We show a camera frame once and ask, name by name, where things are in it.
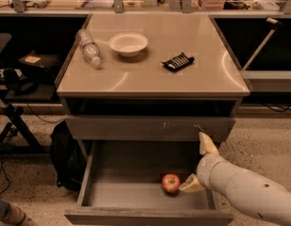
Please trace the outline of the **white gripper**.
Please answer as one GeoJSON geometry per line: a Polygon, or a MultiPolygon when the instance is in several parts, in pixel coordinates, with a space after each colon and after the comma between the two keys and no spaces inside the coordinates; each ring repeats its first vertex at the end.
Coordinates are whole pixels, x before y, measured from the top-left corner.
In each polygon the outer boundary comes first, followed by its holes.
{"type": "Polygon", "coordinates": [[[191,173],[179,186],[179,190],[185,193],[202,191],[204,187],[224,190],[234,172],[234,165],[218,154],[217,146],[207,134],[200,132],[199,139],[200,154],[204,157],[198,164],[197,175],[191,173]]]}

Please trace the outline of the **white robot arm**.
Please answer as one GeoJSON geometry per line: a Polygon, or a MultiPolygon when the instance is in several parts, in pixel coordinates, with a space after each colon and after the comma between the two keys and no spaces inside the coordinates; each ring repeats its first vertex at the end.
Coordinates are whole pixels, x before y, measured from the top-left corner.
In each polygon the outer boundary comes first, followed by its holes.
{"type": "Polygon", "coordinates": [[[179,186],[180,191],[210,189],[248,217],[291,226],[291,193],[284,186],[224,159],[204,132],[199,133],[199,139],[202,159],[196,172],[179,186]]]}

